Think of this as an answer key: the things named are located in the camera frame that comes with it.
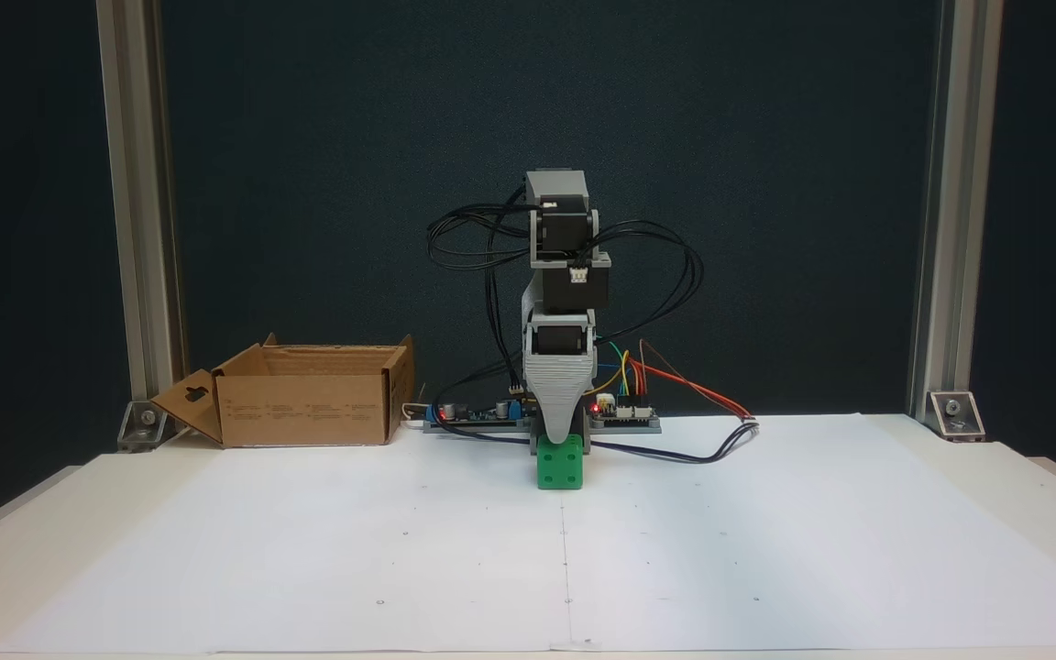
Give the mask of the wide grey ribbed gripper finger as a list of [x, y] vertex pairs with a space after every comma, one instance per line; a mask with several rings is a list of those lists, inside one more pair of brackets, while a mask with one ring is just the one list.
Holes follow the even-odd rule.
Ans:
[[525, 379], [538, 400], [548, 442], [561, 446], [568, 439], [597, 367], [595, 354], [524, 357]]

